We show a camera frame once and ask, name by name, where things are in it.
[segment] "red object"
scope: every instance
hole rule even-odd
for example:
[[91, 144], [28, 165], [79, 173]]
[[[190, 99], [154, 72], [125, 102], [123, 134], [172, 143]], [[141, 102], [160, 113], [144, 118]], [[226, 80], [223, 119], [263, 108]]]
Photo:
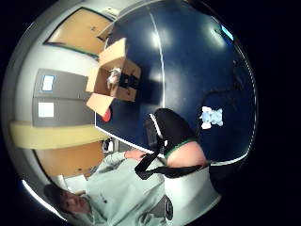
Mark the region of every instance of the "red object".
[[110, 107], [109, 108], [107, 108], [107, 110], [105, 111], [105, 113], [104, 113], [104, 116], [102, 116], [102, 120], [104, 121], [104, 122], [109, 122], [110, 120], [111, 120], [111, 109], [110, 109]]

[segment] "man's hair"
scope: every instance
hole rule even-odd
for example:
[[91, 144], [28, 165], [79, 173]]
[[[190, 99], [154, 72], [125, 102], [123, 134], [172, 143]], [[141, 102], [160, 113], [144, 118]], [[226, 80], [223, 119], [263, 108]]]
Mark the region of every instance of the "man's hair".
[[51, 205], [55, 209], [57, 209], [61, 212], [64, 212], [66, 214], [72, 215], [72, 213], [70, 211], [63, 209], [61, 206], [61, 195], [63, 192], [68, 192], [68, 191], [60, 188], [59, 186], [49, 184], [44, 187], [43, 192], [44, 192], [44, 195], [48, 198]]

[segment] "hand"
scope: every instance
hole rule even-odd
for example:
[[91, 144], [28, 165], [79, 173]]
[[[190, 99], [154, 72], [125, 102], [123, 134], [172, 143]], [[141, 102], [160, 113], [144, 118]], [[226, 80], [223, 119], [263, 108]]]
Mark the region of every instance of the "hand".
[[131, 149], [130, 151], [125, 152], [124, 157], [133, 158], [134, 160], [141, 161], [145, 155], [146, 155], [145, 152], [142, 152], [138, 149]]

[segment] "dark blue surface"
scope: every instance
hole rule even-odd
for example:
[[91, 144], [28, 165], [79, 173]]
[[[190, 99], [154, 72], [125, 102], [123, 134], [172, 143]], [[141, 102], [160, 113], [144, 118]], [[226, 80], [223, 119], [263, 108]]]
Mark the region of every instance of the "dark blue surface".
[[[134, 103], [114, 100], [109, 123], [97, 119], [102, 129], [138, 146], [148, 148], [143, 122], [162, 107], [163, 74], [159, 47], [155, 45], [155, 21], [165, 65], [166, 107], [185, 118], [197, 130], [201, 104], [223, 108], [224, 125], [201, 130], [199, 141], [210, 160], [228, 161], [244, 155], [255, 123], [255, 93], [251, 75], [231, 41], [218, 34], [212, 17], [183, 1], [161, 1], [138, 8], [115, 23], [108, 45], [127, 38], [127, 57], [141, 67], [141, 81]], [[235, 73], [243, 90], [233, 86]], [[219, 90], [208, 95], [211, 90]]]

